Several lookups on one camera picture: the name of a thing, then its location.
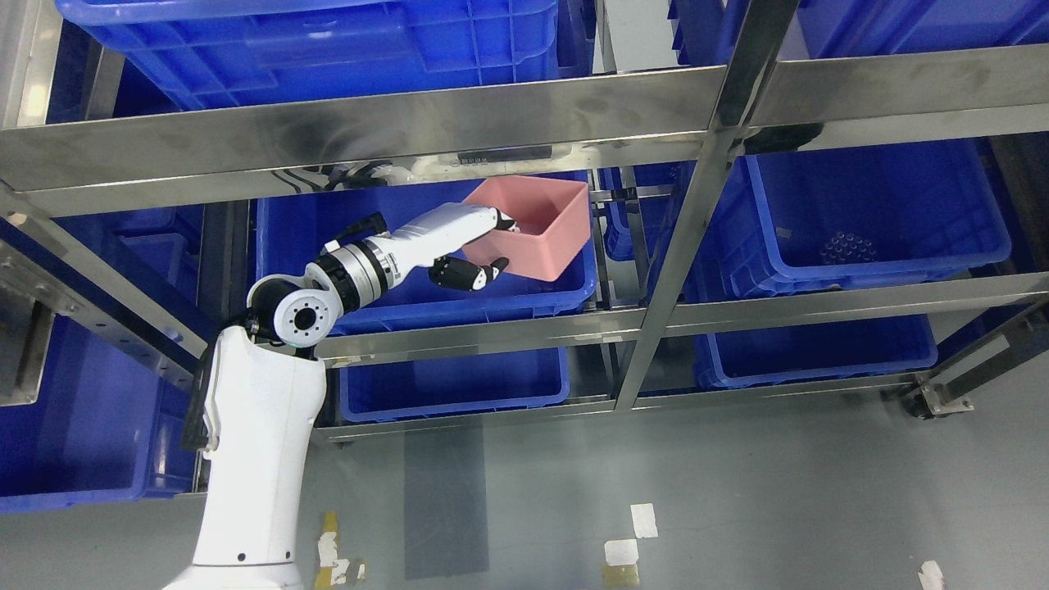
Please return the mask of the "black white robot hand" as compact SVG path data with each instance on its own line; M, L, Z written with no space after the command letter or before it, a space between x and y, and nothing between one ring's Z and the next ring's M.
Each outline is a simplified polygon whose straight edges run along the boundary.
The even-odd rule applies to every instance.
M442 204L371 243L381 251L379 261L390 288L403 283L414 269L425 268L438 287L476 292L502 275L509 258L474 264L454 257L454 253L492 232L518 230L516 220L494 206L458 202Z

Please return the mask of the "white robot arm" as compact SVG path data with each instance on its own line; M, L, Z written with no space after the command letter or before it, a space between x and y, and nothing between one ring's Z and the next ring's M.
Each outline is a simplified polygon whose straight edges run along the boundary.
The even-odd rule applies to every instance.
M170 589L300 589L293 556L302 477L325 400L326 366L314 350L338 319L370 305L419 266L517 224L484 206L467 230L410 223L369 238L334 239L299 275L252 285L247 312L205 351L184 441L210 462L205 511L191 563Z

